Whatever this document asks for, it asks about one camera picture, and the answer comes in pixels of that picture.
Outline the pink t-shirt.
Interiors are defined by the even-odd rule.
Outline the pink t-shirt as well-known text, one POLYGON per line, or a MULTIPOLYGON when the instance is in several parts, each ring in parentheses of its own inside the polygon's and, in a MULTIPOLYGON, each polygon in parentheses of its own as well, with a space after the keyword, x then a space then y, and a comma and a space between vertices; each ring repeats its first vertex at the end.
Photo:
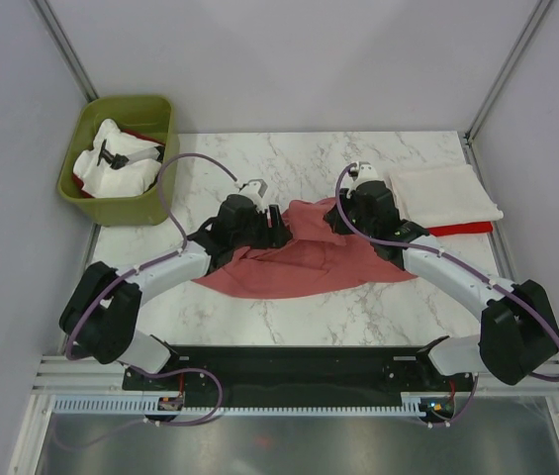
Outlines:
POLYGON ((282 214, 293 236, 285 246, 241 248, 231 262, 195 282, 229 297, 275 300, 415 278, 381 259, 365 239, 335 234, 324 220, 333 205, 331 198, 291 201, 282 214))

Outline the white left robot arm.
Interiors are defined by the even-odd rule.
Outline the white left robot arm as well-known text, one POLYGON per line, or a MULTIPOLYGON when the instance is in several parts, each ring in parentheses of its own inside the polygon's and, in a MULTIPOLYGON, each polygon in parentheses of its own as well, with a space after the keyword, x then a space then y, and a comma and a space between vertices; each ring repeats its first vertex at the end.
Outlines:
POLYGON ((156 388, 171 388, 180 367, 167 343, 137 329, 140 308, 178 285, 215 272, 240 248, 277 249, 291 238, 278 206, 260 211, 251 199, 231 194, 180 248, 126 270, 102 261, 89 265, 59 319, 68 336, 66 357, 120 362, 143 371, 156 388))

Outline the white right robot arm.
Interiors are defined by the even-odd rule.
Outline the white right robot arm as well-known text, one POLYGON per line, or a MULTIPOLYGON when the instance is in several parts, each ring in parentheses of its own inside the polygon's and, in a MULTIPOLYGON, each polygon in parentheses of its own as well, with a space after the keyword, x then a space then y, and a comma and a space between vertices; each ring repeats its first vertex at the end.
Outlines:
POLYGON ((366 240, 376 255, 423 279, 463 306, 478 334, 442 337, 423 348, 418 382, 434 390, 451 375, 489 373, 514 386, 526 377, 559 382, 559 329, 545 289, 486 272, 443 248, 422 226, 401 218, 381 179, 337 185, 326 220, 338 234, 366 240))

